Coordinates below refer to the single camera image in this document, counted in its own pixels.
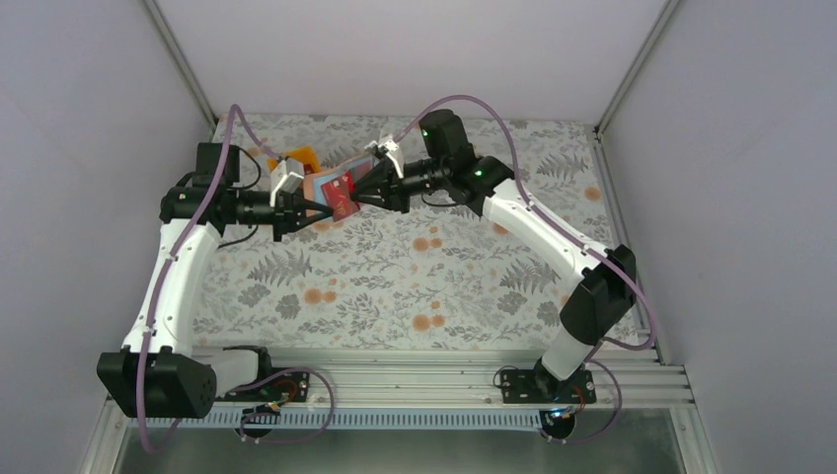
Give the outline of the tan leather card holder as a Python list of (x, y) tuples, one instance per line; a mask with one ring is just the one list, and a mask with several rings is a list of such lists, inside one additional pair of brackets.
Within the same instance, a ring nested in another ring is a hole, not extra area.
[(333, 220), (340, 221), (359, 211), (349, 194), (354, 184), (372, 168), (373, 158), (362, 155), (319, 173), (305, 177), (303, 195), (306, 199), (326, 205), (334, 211)]

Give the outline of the red VIP credit card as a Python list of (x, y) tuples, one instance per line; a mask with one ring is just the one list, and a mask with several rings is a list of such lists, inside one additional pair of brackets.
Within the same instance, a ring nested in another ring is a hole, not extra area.
[(334, 210), (334, 222), (345, 220), (360, 211), (360, 205), (350, 196), (353, 185), (350, 172), (346, 172), (321, 186), (326, 205)]

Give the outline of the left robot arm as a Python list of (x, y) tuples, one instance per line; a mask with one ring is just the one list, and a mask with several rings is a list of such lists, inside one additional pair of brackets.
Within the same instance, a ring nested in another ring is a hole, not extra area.
[(164, 195), (158, 257), (144, 301), (116, 352), (101, 354), (96, 372), (123, 413), (137, 419), (201, 419), (214, 401), (274, 372), (264, 347), (233, 346), (207, 361), (193, 358), (201, 286), (225, 228), (268, 226), (274, 241), (332, 216), (306, 199), (299, 178), (275, 191), (240, 186), (236, 145), (201, 142), (195, 167)]

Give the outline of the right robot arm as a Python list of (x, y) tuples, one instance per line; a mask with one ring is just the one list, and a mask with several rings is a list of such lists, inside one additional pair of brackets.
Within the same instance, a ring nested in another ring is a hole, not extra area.
[(405, 162), (391, 135), (366, 145), (375, 163), (355, 182), (352, 200), (407, 213), (412, 197), (445, 191), (454, 205), (509, 231), (568, 277), (574, 288), (560, 311), (557, 336), (535, 371), (546, 383), (570, 379), (637, 302), (633, 252), (624, 245), (607, 248), (543, 206), (510, 166), (477, 154), (452, 111), (430, 112), (418, 128), (426, 151), (419, 161)]

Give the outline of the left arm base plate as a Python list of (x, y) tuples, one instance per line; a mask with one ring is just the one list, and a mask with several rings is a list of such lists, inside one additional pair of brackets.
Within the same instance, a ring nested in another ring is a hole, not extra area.
[(236, 387), (216, 398), (224, 402), (252, 402), (280, 404), (305, 402), (312, 375), (300, 368), (274, 368), (271, 373), (251, 382), (247, 389)]

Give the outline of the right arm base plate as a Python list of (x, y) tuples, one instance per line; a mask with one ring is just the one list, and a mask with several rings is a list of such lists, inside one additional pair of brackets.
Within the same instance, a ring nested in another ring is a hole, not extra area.
[(505, 368), (497, 385), (505, 404), (579, 405), (597, 401), (592, 373), (579, 369), (569, 379), (559, 380), (548, 372)]

